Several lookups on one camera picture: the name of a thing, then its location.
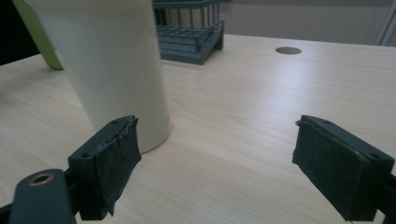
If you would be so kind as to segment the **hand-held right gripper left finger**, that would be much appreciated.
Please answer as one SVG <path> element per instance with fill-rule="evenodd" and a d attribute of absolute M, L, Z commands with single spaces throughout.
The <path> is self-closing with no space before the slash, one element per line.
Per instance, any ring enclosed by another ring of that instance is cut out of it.
<path fill-rule="evenodd" d="M 83 220 L 114 214 L 133 169 L 141 161 L 138 118 L 110 121 L 68 157 L 69 174 L 78 182 L 78 212 Z"/>

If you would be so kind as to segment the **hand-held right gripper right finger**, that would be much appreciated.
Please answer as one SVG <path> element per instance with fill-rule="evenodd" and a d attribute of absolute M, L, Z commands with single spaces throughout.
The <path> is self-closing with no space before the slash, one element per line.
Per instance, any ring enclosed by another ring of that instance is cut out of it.
<path fill-rule="evenodd" d="M 395 220 L 395 160 L 325 119 L 303 115 L 292 162 L 346 221 Z"/>

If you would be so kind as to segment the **cream insulated tumbler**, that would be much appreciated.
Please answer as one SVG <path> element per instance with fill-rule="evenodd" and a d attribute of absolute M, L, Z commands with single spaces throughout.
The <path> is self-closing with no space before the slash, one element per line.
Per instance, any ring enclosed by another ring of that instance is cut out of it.
<path fill-rule="evenodd" d="M 142 153 L 171 132 L 152 0 L 24 0 L 95 130 L 138 118 Z"/>

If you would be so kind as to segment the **dark wire rack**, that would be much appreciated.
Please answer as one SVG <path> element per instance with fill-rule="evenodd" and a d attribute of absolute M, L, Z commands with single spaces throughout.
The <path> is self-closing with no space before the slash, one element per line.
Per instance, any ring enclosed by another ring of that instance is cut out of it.
<path fill-rule="evenodd" d="M 204 64 L 223 49 L 219 0 L 153 0 L 153 8 L 164 60 Z"/>

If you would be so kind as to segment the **green water bottle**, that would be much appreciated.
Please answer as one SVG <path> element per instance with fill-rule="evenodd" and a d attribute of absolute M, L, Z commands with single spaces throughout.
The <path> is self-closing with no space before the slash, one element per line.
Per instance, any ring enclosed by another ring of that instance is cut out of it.
<path fill-rule="evenodd" d="M 24 0 L 11 1 L 47 66 L 53 70 L 62 70 L 63 67 L 34 10 Z"/>

